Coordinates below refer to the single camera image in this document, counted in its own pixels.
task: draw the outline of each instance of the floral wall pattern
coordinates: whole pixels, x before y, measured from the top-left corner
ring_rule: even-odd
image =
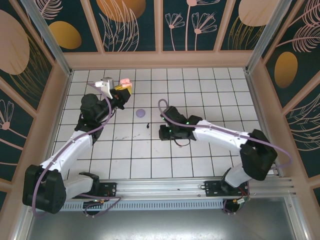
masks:
[[[34,3],[64,53],[98,51],[80,0],[34,0]]]
[[[90,0],[106,52],[155,51],[153,0]]]
[[[0,5],[0,77],[34,109],[52,65],[11,4]]]
[[[11,181],[33,117],[0,90],[0,179]]]
[[[309,178],[320,174],[320,84],[286,115]]]
[[[236,0],[220,50],[253,50],[279,0]]]
[[[265,65],[282,107],[320,70],[319,43],[320,2],[306,0]]]
[[[163,51],[212,51],[226,1],[164,0]]]

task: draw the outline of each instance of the black cable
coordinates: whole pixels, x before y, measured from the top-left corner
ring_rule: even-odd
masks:
[[[188,139],[189,140],[189,142],[187,143],[187,144],[185,144],[185,145],[180,145],[179,143],[177,143],[177,141],[174,139],[173,141],[175,142],[175,144],[177,144],[180,148],[182,148],[182,147],[185,147],[185,146],[188,146],[190,143],[191,143],[191,140],[190,139]]]

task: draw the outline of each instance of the cable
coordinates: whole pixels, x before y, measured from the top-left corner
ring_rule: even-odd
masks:
[[[88,84],[90,87],[93,87],[94,89],[96,89],[98,92],[100,92],[100,93],[102,94],[102,96],[104,97],[104,99],[106,100],[106,103],[107,103],[109,109],[112,109],[111,103],[110,103],[108,97],[106,96],[106,94],[105,94],[103,91],[101,91],[99,88],[95,87],[94,84],[92,84],[92,83],[87,83],[87,84]],[[61,149],[61,151],[59,151],[59,152],[56,154],[56,156],[55,156],[55,157],[53,158],[53,160],[48,164],[48,166],[43,170],[43,172],[41,173],[38,181],[37,181],[36,184],[35,184],[35,188],[34,188],[34,192],[33,192],[33,196],[32,196],[32,204],[31,204],[31,206],[32,206],[32,212],[33,212],[33,215],[34,215],[36,218],[45,215],[45,214],[37,214],[37,212],[36,212],[36,199],[37,199],[37,193],[38,193],[38,190],[39,190],[39,186],[40,186],[41,181],[42,181],[42,179],[44,178],[45,174],[47,173],[47,171],[48,171],[48,170],[50,169],[50,167],[54,164],[54,162],[57,161],[57,159],[60,157],[60,155],[61,155],[72,143],[74,143],[76,140],[82,138],[83,136],[90,135],[90,134],[92,134],[92,133],[94,133],[94,132],[99,131],[100,129],[102,129],[102,128],[109,122],[109,120],[110,120],[110,118],[111,118],[111,114],[112,114],[111,111],[109,111],[108,118],[106,119],[106,121],[105,121],[101,126],[97,127],[96,129],[93,129],[93,130],[91,130],[91,131],[85,132],[85,133],[83,133],[83,134],[75,137],[72,141],[68,142],[68,143]]]
[[[180,145],[179,143],[177,143],[177,141],[176,141],[175,139],[174,139],[173,141],[174,141],[175,144],[177,144],[180,148],[185,147],[185,146],[188,146],[188,145],[190,145],[190,143],[191,143],[190,139],[189,139],[189,142],[188,142],[187,144],[185,144],[185,145]]]
[[[253,137],[249,137],[249,136],[245,136],[245,135],[239,135],[235,132],[232,132],[232,131],[229,131],[227,129],[222,129],[222,128],[219,128],[219,127],[216,127],[214,125],[189,125],[189,124],[181,124],[181,123],[178,123],[176,121],[173,121],[171,120],[169,117],[167,117],[164,112],[162,111],[161,109],[161,106],[160,106],[160,103],[161,102],[164,102],[166,107],[168,107],[168,102],[165,100],[165,99],[160,99],[158,101],[158,108],[159,108],[159,111],[161,112],[161,115],[170,123],[174,124],[174,125],[177,125],[177,126],[180,126],[180,127],[185,127],[185,128],[204,128],[204,129],[213,129],[213,130],[216,130],[216,131],[220,131],[222,133],[225,133],[225,134],[230,134],[232,136],[235,136],[235,137],[238,137],[238,138],[242,138],[242,139],[247,139],[247,140],[250,140],[252,142],[256,142],[256,143],[259,143],[259,144],[263,144],[263,145],[267,145],[271,148],[275,148],[283,153],[285,153],[288,157],[289,157],[289,162],[285,163],[285,164],[282,164],[282,165],[279,165],[279,166],[275,166],[275,167],[272,167],[271,169],[274,170],[274,169],[281,169],[281,168],[284,168],[288,165],[290,165],[292,162],[293,162],[293,158],[292,156],[290,155],[290,153],[288,153],[286,150],[284,150],[283,148],[279,147],[279,146],[276,146],[270,142],[266,142],[266,141],[262,141],[262,140],[259,140],[259,139],[255,139]]]

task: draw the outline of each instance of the dark teal wallpaper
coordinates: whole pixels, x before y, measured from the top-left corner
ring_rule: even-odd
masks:
[[[0,90],[0,179],[12,180],[33,120]]]
[[[6,196],[7,196],[7,193],[5,191],[0,191],[0,213],[1,213],[2,206],[5,203]]]
[[[304,1],[266,63],[284,107],[320,70],[320,6]]]
[[[0,77],[37,109],[52,65],[7,1],[0,5],[0,21]]]
[[[320,84],[286,115],[309,178],[320,174]]]
[[[106,52],[155,51],[154,0],[90,0]]]
[[[222,0],[164,0],[163,51],[212,51],[224,14]]]

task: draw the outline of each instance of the yellow object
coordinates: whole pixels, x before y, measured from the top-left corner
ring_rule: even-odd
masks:
[[[10,14],[0,10],[0,69],[7,74],[21,74],[30,56],[28,35]]]
[[[130,19],[128,13],[125,13],[123,2],[128,11],[129,9],[133,11],[136,18],[139,18],[146,9],[146,0],[96,0],[104,15],[113,21],[122,23]]]
[[[80,47],[82,43],[80,33],[70,23],[55,21],[49,25],[49,29],[60,47],[65,49]]]
[[[279,0],[241,0],[239,18],[250,27],[264,26],[268,23]]]
[[[287,88],[295,79],[297,70],[298,60],[296,56],[289,51],[283,52],[275,63],[275,83],[282,89]]]

